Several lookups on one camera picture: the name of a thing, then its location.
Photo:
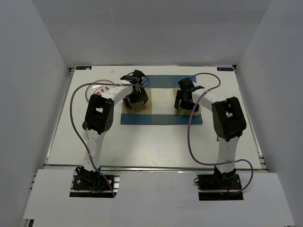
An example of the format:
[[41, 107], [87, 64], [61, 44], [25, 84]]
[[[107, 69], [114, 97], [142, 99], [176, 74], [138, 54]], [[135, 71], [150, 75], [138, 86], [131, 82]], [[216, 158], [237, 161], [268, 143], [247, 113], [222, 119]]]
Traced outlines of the blue tan white placemat cloth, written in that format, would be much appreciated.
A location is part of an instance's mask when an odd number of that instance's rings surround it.
[[188, 125], [191, 111], [174, 108], [178, 82], [188, 75], [148, 75], [145, 91], [149, 100], [132, 104], [128, 109], [122, 104], [121, 125]]

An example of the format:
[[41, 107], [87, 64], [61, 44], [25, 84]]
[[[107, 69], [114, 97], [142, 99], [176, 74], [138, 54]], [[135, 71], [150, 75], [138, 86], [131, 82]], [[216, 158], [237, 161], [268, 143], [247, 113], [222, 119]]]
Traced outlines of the white plate with red print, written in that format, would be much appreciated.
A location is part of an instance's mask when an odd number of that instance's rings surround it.
[[103, 93], [106, 93], [109, 89], [115, 87], [115, 83], [107, 79], [96, 80], [94, 83], [102, 83], [102, 85], [89, 85], [86, 88], [85, 98], [87, 102], [89, 102], [90, 96], [92, 94], [101, 95]]

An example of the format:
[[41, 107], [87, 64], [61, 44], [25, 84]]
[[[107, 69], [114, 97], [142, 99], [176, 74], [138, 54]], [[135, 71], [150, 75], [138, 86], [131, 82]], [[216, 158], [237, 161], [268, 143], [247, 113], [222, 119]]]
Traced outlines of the white brown metal cup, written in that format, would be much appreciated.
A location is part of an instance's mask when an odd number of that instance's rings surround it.
[[83, 124], [82, 124], [82, 128], [83, 128], [83, 130], [85, 130], [85, 131], [87, 130], [87, 123], [86, 123], [85, 121], [84, 121]]

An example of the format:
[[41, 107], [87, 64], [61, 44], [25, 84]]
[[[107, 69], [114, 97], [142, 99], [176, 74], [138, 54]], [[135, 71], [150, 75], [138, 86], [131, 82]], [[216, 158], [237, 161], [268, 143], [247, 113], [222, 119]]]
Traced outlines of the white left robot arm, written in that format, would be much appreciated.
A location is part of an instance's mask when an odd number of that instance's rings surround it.
[[84, 176], [84, 183], [94, 189], [99, 186], [100, 177], [94, 172], [100, 168], [100, 154], [106, 132], [113, 124], [114, 107], [121, 100], [128, 109], [132, 104], [146, 103], [149, 98], [143, 87], [144, 73], [135, 70], [131, 75], [120, 78], [118, 85], [111, 85], [108, 91], [92, 94], [85, 115], [87, 124], [87, 147], [82, 167], [92, 171]]

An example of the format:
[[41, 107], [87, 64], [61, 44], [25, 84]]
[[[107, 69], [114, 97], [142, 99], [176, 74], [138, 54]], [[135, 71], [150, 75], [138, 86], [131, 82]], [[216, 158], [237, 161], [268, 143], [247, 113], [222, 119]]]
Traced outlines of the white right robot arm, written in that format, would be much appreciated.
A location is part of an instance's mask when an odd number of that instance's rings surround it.
[[214, 169], [214, 184], [226, 188], [231, 183], [229, 174], [235, 174], [235, 154], [238, 141], [246, 129], [246, 120], [238, 98], [220, 97], [202, 86], [195, 86], [190, 78], [178, 82], [175, 109], [190, 110], [195, 113], [199, 107], [211, 111], [214, 131], [219, 140], [218, 159]]

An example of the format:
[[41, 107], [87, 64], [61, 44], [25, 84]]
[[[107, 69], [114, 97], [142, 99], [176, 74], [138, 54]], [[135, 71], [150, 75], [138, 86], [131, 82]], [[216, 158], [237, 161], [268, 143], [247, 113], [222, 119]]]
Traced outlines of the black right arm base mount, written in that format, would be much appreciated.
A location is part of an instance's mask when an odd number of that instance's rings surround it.
[[199, 201], [242, 201], [243, 192], [238, 174], [221, 182], [215, 174], [197, 175], [194, 184], [198, 187]]

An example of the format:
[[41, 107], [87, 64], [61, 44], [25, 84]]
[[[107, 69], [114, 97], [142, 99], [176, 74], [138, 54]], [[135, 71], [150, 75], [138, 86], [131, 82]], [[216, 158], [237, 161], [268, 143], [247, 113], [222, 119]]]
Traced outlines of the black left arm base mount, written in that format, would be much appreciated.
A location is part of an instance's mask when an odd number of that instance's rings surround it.
[[118, 190], [119, 176], [105, 175], [77, 167], [72, 178], [72, 198], [114, 198]]

